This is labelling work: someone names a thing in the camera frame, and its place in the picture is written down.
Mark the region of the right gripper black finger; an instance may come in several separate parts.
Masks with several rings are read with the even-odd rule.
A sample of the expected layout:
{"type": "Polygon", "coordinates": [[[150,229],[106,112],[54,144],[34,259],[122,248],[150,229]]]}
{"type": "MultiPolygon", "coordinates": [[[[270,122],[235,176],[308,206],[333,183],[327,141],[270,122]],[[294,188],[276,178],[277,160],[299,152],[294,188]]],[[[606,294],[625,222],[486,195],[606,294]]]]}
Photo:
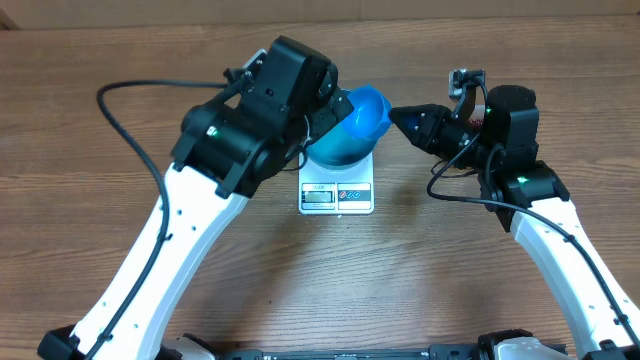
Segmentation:
{"type": "Polygon", "coordinates": [[[396,125],[418,125],[422,120],[433,117],[440,110],[437,104],[393,107],[389,113],[396,125]]]}
{"type": "Polygon", "coordinates": [[[413,146],[417,148],[424,146],[424,133],[418,124],[398,122],[397,128],[413,146]]]}

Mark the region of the blue plastic measuring scoop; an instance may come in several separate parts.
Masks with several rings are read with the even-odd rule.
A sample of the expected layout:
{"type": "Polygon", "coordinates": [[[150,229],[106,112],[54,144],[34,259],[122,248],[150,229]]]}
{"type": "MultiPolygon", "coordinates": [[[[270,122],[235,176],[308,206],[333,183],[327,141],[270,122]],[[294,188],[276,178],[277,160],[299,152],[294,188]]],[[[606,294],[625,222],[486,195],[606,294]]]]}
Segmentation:
{"type": "Polygon", "coordinates": [[[350,91],[347,99],[353,111],[341,122],[345,131],[356,139],[377,141],[389,129],[391,104],[373,86],[350,91]]]}

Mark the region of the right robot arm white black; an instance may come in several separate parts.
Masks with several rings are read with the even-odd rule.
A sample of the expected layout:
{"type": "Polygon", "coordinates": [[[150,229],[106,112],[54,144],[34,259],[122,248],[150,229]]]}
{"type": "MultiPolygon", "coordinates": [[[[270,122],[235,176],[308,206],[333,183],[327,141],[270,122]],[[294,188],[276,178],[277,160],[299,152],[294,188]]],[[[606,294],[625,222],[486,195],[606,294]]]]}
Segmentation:
{"type": "Polygon", "coordinates": [[[498,217],[528,253],[565,317],[581,359],[636,359],[639,308],[599,256],[557,173],[537,157],[539,111],[533,90],[502,85],[485,90],[480,124],[468,122],[475,88],[467,86],[455,109],[436,104],[395,107],[391,121],[415,147],[447,168],[478,175],[477,203],[498,217]]]}

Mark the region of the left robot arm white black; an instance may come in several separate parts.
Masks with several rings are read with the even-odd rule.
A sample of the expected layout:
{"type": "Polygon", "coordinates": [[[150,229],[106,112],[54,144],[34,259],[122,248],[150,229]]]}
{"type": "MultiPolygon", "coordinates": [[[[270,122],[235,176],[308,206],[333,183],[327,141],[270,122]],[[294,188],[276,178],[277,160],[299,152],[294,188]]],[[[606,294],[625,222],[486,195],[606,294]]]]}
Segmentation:
{"type": "Polygon", "coordinates": [[[124,262],[77,323],[49,331],[44,359],[211,359],[199,339],[167,339],[169,320],[204,257],[260,184],[351,111],[335,64],[281,36],[228,69],[214,97],[185,115],[159,199],[124,262]]]}

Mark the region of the white digital kitchen scale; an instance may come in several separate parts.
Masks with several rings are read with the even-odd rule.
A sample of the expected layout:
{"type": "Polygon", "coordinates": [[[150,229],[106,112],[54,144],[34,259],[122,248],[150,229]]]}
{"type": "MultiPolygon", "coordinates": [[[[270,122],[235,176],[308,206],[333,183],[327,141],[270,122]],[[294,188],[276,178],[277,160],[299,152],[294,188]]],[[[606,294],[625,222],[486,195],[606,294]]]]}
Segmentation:
{"type": "Polygon", "coordinates": [[[369,215],[374,195],[372,153],[336,169],[309,159],[298,171],[298,210],[303,215],[369,215]]]}

